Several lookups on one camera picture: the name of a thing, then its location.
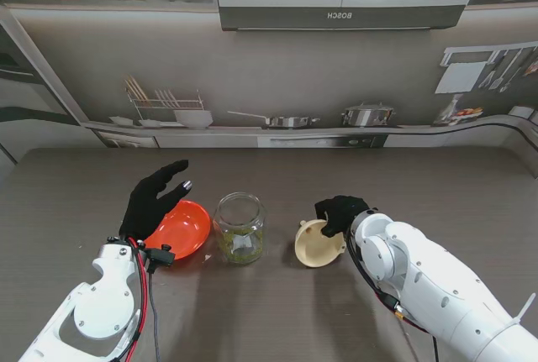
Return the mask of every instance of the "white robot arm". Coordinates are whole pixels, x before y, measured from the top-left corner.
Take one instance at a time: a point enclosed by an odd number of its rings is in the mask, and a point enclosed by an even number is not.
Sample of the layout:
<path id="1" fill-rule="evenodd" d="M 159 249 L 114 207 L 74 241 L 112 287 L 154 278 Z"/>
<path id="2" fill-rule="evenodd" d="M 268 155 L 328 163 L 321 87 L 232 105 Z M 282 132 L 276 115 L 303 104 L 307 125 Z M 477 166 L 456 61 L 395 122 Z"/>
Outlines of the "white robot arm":
<path id="1" fill-rule="evenodd" d="M 413 226 L 369 210 L 351 225 L 365 270 L 398 299 L 395 312 L 471 362 L 538 360 L 538 339 L 511 317 L 459 259 Z"/>
<path id="2" fill-rule="evenodd" d="M 82 283 L 61 303 L 45 328 L 19 362 L 103 362 L 119 357 L 133 335 L 140 318 L 127 280 L 135 273 L 132 249 L 127 244 L 105 244 L 93 266 L 103 276 L 93 285 Z M 78 331 L 89 339 L 106 339 L 121 333 L 114 350 L 107 356 L 86 354 L 62 342 L 62 323 L 73 316 Z"/>

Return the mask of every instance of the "gray table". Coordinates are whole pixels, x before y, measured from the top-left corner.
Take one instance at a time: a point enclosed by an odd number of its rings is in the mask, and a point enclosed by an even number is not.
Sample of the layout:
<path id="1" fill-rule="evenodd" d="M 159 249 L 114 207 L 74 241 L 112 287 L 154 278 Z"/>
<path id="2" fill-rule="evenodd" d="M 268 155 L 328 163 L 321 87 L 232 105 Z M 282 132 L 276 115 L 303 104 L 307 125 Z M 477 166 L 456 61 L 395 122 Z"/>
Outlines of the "gray table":
<path id="1" fill-rule="evenodd" d="M 163 361 L 433 360 L 431 339 L 383 310 L 347 255 L 317 270 L 296 261 L 298 222 L 336 194 L 421 228 L 513 314 L 538 287 L 538 186 L 506 151 L 36 150 L 0 189 L 3 360 L 18 359 L 73 287 L 98 278 L 91 262 L 136 182 L 181 158 L 191 167 L 172 183 L 193 180 L 190 199 L 210 213 L 232 191 L 263 201 L 267 247 L 253 265 L 231 267 L 210 237 L 157 271 Z M 523 323 L 538 334 L 537 307 Z M 150 315 L 134 360 L 154 359 Z"/>

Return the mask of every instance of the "stainless steel pot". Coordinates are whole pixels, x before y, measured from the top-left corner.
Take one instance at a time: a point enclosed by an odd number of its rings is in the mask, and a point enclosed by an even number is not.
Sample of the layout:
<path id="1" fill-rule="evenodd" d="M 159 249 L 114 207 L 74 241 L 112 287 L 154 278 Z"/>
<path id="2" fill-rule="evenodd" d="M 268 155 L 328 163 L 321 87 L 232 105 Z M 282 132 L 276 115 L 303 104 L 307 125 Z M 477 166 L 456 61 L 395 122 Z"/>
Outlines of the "stainless steel pot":
<path id="1" fill-rule="evenodd" d="M 343 127 L 372 127 L 387 125 L 387 121 L 394 114 L 394 109 L 382 104 L 353 106 L 347 108 L 342 114 Z"/>
<path id="2" fill-rule="evenodd" d="M 266 117 L 257 114 L 228 112 L 231 114 L 239 114 L 240 116 L 249 116 L 264 118 L 268 129 L 304 129 L 310 127 L 312 123 L 319 121 L 319 118 L 311 117 Z"/>

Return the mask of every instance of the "bosch logo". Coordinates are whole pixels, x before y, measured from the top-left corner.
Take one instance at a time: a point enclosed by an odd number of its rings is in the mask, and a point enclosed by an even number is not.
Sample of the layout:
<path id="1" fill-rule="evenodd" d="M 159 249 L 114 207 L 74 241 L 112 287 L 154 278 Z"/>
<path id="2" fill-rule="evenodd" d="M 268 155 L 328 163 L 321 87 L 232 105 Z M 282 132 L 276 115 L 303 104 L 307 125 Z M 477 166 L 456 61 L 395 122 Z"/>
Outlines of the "bosch logo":
<path id="1" fill-rule="evenodd" d="M 353 12 L 328 12 L 327 19 L 351 19 Z"/>

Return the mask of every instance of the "jar opening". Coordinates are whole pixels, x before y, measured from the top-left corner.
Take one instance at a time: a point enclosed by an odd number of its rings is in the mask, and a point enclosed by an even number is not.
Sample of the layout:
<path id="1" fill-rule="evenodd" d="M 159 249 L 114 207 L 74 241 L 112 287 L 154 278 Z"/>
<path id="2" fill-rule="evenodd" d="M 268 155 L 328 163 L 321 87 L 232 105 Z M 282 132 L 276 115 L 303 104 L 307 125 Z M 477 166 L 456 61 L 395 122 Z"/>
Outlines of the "jar opening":
<path id="1" fill-rule="evenodd" d="M 254 223 L 260 217 L 260 212 L 260 200 L 246 192 L 234 192 L 219 202 L 222 220 L 237 228 Z"/>

